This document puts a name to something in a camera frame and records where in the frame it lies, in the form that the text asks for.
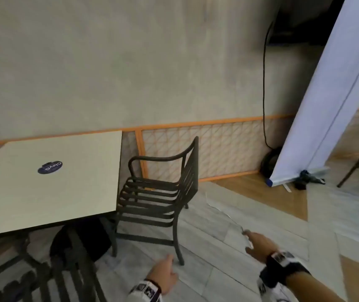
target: round blue sticker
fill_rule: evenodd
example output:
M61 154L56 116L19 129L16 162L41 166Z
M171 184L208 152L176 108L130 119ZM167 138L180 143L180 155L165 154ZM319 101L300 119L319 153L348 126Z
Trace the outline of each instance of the round blue sticker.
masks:
M58 169L62 167L62 165L63 164L60 161L48 162L38 169L38 173L42 175L50 174L56 172Z

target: wrist strap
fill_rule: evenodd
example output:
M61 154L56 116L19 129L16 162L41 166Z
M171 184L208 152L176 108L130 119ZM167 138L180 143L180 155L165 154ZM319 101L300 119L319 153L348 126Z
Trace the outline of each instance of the wrist strap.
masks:
M286 278L300 271L309 274L309 271L293 254L288 251L279 251L267 257L266 267L261 271L259 277L267 287L275 288L277 283L286 285Z
M144 279L135 285L129 295L141 297L145 302L162 302L160 286L149 279Z

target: black cable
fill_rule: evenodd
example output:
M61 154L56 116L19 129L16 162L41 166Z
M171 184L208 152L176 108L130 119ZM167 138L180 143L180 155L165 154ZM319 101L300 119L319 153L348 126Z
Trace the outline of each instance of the black cable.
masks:
M263 103L263 136L265 137L265 144L267 147L269 147L270 149L273 149L273 147L270 147L268 145L268 142L266 141L266 129L265 129L265 58L266 58L266 44L268 43L268 37L269 37L269 33L270 30L272 29L273 26L273 22L269 25L268 31L266 32L266 37L265 37L265 45L263 47L263 99L262 99L262 103Z

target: table top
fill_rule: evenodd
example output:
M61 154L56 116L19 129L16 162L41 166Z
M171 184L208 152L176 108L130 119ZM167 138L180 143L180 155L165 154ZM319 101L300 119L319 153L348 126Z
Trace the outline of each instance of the table top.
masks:
M115 211L121 141L114 131L5 144L0 233Z

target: gray wall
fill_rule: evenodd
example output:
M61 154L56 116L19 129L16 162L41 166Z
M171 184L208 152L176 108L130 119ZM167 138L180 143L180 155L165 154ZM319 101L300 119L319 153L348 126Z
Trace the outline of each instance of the gray wall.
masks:
M262 115L279 0L0 0L0 139ZM267 114L320 52L269 47Z

